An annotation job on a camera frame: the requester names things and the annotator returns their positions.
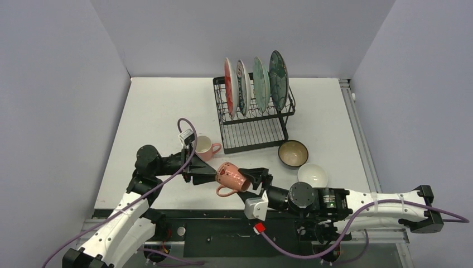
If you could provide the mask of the white bowl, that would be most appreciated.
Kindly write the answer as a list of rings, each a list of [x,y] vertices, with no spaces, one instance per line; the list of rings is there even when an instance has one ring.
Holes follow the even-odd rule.
[[[297,173],[297,179],[300,182],[310,184],[314,188],[324,188],[328,186],[328,173],[317,164],[305,163]]]

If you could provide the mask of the black wire dish rack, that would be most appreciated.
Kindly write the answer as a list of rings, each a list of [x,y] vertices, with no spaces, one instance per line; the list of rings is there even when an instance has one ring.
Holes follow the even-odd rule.
[[[213,87],[225,154],[280,146],[289,140],[287,121],[296,110],[296,101],[290,89],[286,105],[281,111],[270,102],[266,111],[262,113],[253,98],[245,115],[237,111],[236,115],[231,117],[226,101],[224,77],[214,78]]]

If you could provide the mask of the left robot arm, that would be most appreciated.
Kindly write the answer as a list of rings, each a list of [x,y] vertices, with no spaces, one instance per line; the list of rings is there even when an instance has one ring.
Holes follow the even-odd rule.
[[[158,198],[163,181],[159,176],[182,175],[185,182],[200,185],[215,180],[216,170],[192,153],[192,146],[162,157],[152,145],[137,151],[135,171],[119,204],[95,233],[78,249],[69,249],[63,267],[122,267],[148,239],[165,236],[164,215],[151,205]]]

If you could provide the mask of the white plate blue rim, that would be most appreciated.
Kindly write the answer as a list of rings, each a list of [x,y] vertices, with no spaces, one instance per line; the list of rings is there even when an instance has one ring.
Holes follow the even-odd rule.
[[[251,86],[249,73],[242,60],[238,60],[237,62],[236,75],[239,89],[239,108],[240,112],[245,117],[249,112],[252,94],[250,92]]]

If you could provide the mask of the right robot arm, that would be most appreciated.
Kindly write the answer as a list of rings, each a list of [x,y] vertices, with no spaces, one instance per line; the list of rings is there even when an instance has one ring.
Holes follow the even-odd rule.
[[[273,176],[266,168],[237,171],[254,190],[260,189],[259,194],[239,193],[248,219],[264,221],[269,210],[276,210],[315,223],[315,232],[321,238],[336,232],[336,222],[348,220],[352,221],[351,231],[405,226],[413,233],[437,233],[444,225],[440,213],[432,208],[433,193],[428,185],[400,194],[317,188],[302,182],[283,189],[272,185]]]

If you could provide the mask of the red teal plate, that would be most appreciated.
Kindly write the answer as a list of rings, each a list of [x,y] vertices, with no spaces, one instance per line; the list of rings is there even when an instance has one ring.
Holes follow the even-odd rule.
[[[239,94],[237,76],[231,61],[225,58],[224,63],[225,94],[230,118],[233,119],[238,110]]]

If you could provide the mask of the large pink mug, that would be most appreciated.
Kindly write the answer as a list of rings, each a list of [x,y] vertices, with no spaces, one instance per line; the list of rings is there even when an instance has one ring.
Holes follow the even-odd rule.
[[[196,154],[203,161],[210,161],[222,148],[220,143],[213,143],[207,136],[200,135],[195,143]]]

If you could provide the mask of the light green flower plate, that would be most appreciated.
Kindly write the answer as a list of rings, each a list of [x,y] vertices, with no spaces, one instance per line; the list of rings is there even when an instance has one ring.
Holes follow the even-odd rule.
[[[269,105],[271,87],[269,74],[266,66],[259,57],[254,58],[253,85],[256,104],[261,113],[264,113]]]

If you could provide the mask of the brown black bowl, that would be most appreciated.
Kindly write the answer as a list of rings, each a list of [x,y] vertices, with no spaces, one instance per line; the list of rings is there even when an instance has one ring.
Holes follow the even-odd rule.
[[[288,140],[278,148],[278,157],[286,166],[297,168],[307,162],[309,151],[303,143],[296,140]]]

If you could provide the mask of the dark blue plate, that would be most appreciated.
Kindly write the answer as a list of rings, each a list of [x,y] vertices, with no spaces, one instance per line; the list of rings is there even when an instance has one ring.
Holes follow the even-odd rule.
[[[269,80],[274,107],[281,112],[288,97],[289,79],[286,63],[278,50],[274,50],[270,57]]]

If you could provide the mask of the small orange mug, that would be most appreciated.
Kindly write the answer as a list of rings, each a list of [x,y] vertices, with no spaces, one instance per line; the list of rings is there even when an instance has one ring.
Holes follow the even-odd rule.
[[[251,186],[251,182],[239,172],[239,168],[230,162],[224,162],[219,166],[215,181],[219,184],[216,189],[216,194],[219,197],[229,197],[235,193],[246,192]],[[230,189],[230,192],[220,193],[223,188]]]

